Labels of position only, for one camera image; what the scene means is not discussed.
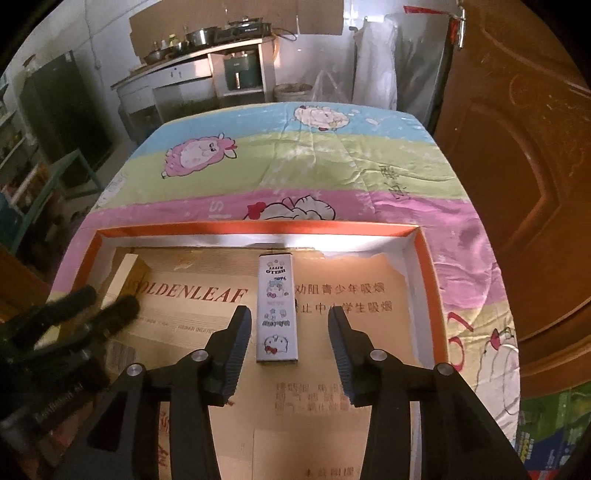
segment plastic bag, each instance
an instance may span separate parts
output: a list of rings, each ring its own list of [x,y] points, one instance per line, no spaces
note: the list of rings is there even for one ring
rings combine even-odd
[[[349,103],[343,89],[337,85],[333,76],[326,70],[321,70],[312,88],[313,102]]]
[[[386,15],[397,29],[395,68],[398,83],[397,109],[411,113],[427,126],[433,111],[437,75],[447,36],[447,15]]]
[[[363,22],[355,34],[358,48],[353,103],[396,110],[398,93],[394,65],[398,28],[387,17],[383,22]]]

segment white cardboard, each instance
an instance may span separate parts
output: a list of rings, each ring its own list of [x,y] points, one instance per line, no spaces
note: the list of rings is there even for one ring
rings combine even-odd
[[[259,257],[256,361],[296,361],[297,329],[291,254]]]

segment wooden door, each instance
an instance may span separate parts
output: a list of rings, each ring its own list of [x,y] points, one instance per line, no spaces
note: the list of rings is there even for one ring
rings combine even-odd
[[[591,92],[520,0],[464,0],[435,139],[491,240],[525,398],[591,380]]]
[[[0,245],[0,323],[43,305],[51,287]]]

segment door handle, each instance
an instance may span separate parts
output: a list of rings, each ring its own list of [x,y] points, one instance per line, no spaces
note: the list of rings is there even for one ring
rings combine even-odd
[[[458,5],[460,15],[456,17],[460,25],[457,32],[457,49],[461,50],[464,48],[464,37],[466,36],[466,9],[461,5]]]

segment kitchen counter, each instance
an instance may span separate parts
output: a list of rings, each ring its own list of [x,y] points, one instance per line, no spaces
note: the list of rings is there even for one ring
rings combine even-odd
[[[183,55],[181,57],[177,57],[175,59],[159,61],[158,63],[155,63],[153,65],[146,65],[146,66],[141,67],[137,70],[134,70],[132,73],[130,73],[124,79],[111,85],[111,89],[115,90],[115,89],[131,82],[132,80],[137,80],[137,79],[142,78],[146,75],[149,75],[150,73],[157,72],[158,70],[165,69],[165,68],[171,67],[173,65],[177,65],[179,63],[184,63],[185,61],[188,61],[191,59],[196,59],[198,57],[204,57],[210,53],[217,53],[217,52],[220,52],[223,50],[230,50],[231,48],[233,49],[233,48],[240,48],[240,47],[248,47],[251,45],[258,45],[258,44],[266,43],[266,42],[270,42],[270,41],[273,41],[273,37],[253,38],[251,40],[243,40],[243,41],[232,42],[232,43],[224,43],[223,45],[215,45],[214,47],[203,48],[201,50],[194,51],[192,53],[189,53],[187,55]]]

